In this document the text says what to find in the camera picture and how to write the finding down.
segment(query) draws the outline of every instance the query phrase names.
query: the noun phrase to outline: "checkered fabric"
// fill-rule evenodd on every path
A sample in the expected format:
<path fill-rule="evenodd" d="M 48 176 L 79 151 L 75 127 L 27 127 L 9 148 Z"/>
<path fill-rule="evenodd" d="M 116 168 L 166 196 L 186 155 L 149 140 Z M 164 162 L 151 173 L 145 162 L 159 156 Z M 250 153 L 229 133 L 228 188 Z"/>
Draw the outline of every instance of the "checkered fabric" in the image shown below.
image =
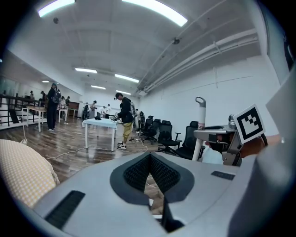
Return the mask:
<path fill-rule="evenodd" d="M 11 195 L 31 208 L 60 183 L 45 158 L 9 140 L 0 139 L 0 172 Z"/>

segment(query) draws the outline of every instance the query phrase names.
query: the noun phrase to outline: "khaki pants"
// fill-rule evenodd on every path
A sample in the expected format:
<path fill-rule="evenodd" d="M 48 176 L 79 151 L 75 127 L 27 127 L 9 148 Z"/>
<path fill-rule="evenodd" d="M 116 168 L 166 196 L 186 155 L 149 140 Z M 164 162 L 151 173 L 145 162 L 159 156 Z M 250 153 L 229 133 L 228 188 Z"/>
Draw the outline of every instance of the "khaki pants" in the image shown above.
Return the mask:
<path fill-rule="evenodd" d="M 130 133 L 131 133 L 131 127 L 132 127 L 133 123 L 126 123 L 123 124 L 124 126 L 124 130 L 123 130 L 123 137 L 128 138 Z"/>

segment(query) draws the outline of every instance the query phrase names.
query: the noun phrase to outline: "ceiling light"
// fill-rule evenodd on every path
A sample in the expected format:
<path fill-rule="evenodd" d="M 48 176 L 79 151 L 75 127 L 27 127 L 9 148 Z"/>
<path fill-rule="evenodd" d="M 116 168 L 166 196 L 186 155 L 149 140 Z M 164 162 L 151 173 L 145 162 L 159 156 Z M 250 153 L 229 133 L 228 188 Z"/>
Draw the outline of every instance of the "ceiling light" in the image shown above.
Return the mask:
<path fill-rule="evenodd" d="M 175 10 L 155 0 L 122 0 L 122 2 L 134 3 L 139 6 L 149 8 L 150 10 L 169 18 L 178 26 L 183 26 L 188 21 L 185 17 L 177 13 Z"/>
<path fill-rule="evenodd" d="M 78 68 L 75 68 L 75 70 L 78 71 L 78 72 L 98 73 L 96 70 L 91 70 L 91 69 L 78 69 Z"/>
<path fill-rule="evenodd" d="M 128 92 L 124 92 L 124 91 L 117 91 L 116 92 L 119 92 L 119 93 L 122 93 L 122 94 L 128 94 L 128 95 L 131 95 L 131 93 L 128 93 Z"/>
<path fill-rule="evenodd" d="M 97 87 L 97 86 L 91 86 L 91 87 L 93 87 L 93 88 L 98 88 L 98 89 L 102 89 L 102 90 L 106 90 L 105 87 Z"/>
<path fill-rule="evenodd" d="M 62 6 L 71 4 L 71 3 L 75 3 L 75 0 L 57 0 L 54 1 L 50 4 L 48 4 L 47 6 L 45 6 L 44 8 L 42 8 L 41 10 L 38 11 L 39 16 L 42 17 L 44 15 L 46 15 L 49 12 L 52 12 Z"/>
<path fill-rule="evenodd" d="M 135 83 L 139 83 L 139 80 L 136 80 L 136 79 L 133 79 L 133 78 L 130 78 L 130 77 L 127 77 L 127 76 L 122 76 L 122 75 L 119 75 L 119 74 L 115 74 L 116 77 L 118 78 L 122 78 L 122 79 L 126 79 L 126 80 L 129 80 L 129 81 L 133 81 Z"/>

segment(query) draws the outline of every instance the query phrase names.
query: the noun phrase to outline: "white table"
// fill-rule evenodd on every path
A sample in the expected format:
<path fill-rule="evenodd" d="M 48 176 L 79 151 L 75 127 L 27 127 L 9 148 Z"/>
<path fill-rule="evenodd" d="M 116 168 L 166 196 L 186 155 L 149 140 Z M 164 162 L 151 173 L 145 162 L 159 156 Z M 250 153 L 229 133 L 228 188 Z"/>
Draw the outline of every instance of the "white table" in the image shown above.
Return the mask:
<path fill-rule="evenodd" d="M 70 114 L 70 110 L 73 110 L 73 118 L 75 117 L 75 111 L 78 111 L 78 109 L 68 109 L 68 116 Z"/>
<path fill-rule="evenodd" d="M 114 139 L 116 136 L 116 130 L 117 130 L 117 121 L 114 122 L 111 119 L 102 118 L 101 120 L 95 120 L 94 118 L 86 119 L 82 122 L 82 125 L 85 125 L 85 147 L 88 149 L 88 143 L 87 143 L 87 127 L 88 125 L 95 125 L 95 126 L 101 126 L 101 127 L 108 127 L 112 128 L 112 142 L 111 142 L 111 151 L 114 151 Z"/>
<path fill-rule="evenodd" d="M 45 111 L 44 107 L 36 107 L 36 106 L 27 106 L 27 127 L 29 127 L 29 109 L 37 111 L 38 112 L 38 131 L 41 132 L 41 126 L 40 126 L 40 118 L 42 117 L 42 124 L 43 124 L 43 115 Z"/>
<path fill-rule="evenodd" d="M 59 110 L 59 122 L 61 120 L 61 111 L 65 111 L 65 122 L 66 122 L 67 121 L 68 109 L 60 109 Z"/>

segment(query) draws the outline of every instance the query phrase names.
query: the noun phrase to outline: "fluorescent light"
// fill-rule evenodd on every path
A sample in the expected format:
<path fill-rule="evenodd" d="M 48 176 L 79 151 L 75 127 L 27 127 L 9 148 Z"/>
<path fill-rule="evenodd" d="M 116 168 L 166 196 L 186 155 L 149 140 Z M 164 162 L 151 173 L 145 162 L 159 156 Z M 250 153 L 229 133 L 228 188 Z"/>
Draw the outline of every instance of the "fluorescent light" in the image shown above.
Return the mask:
<path fill-rule="evenodd" d="M 136 80 L 136 79 L 133 79 L 133 78 L 130 78 L 130 77 L 127 77 L 127 76 L 122 76 L 122 75 L 119 75 L 119 74 L 115 74 L 116 77 L 118 78 L 122 78 L 122 79 L 126 79 L 126 80 L 129 80 L 129 81 L 133 81 L 135 83 L 139 83 L 139 80 Z"/>
<path fill-rule="evenodd" d="M 128 93 L 128 92 L 124 92 L 124 91 L 117 91 L 116 92 L 119 92 L 119 93 L 122 93 L 122 94 L 128 94 L 128 95 L 131 95 L 131 93 Z"/>
<path fill-rule="evenodd" d="M 91 86 L 91 87 L 93 87 L 93 88 L 98 88 L 98 89 L 102 89 L 102 90 L 106 90 L 105 87 L 97 87 L 97 86 Z"/>
<path fill-rule="evenodd" d="M 49 12 L 52 12 L 62 6 L 71 4 L 71 3 L 75 3 L 75 0 L 57 0 L 54 1 L 50 4 L 48 4 L 47 6 L 45 6 L 44 8 L 42 8 L 41 10 L 38 11 L 39 16 L 42 17 L 44 15 L 46 15 Z"/>
<path fill-rule="evenodd" d="M 129 2 L 149 8 L 176 23 L 178 26 L 183 26 L 188 20 L 175 10 L 171 9 L 167 5 L 155 0 L 122 0 L 122 2 Z"/>
<path fill-rule="evenodd" d="M 78 68 L 75 68 L 75 70 L 78 71 L 78 72 L 98 73 L 96 70 L 91 70 L 91 69 L 78 69 Z"/>

